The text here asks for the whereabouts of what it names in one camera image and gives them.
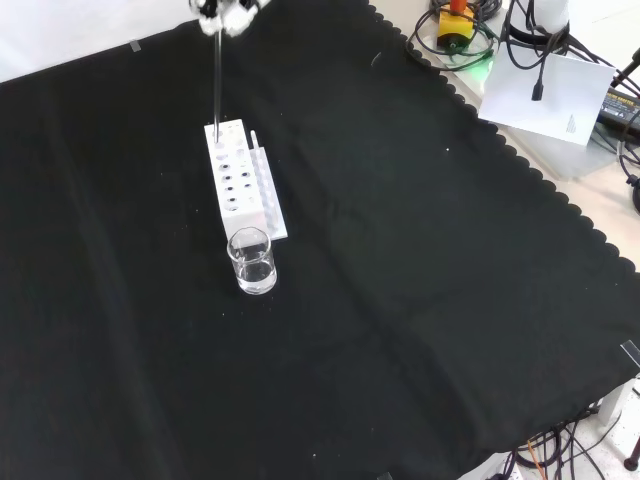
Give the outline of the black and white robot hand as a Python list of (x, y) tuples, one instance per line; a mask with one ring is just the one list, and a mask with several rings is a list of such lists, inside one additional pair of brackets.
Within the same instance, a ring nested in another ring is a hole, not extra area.
[(270, 0), (190, 0), (189, 7), (207, 36), (243, 33)]

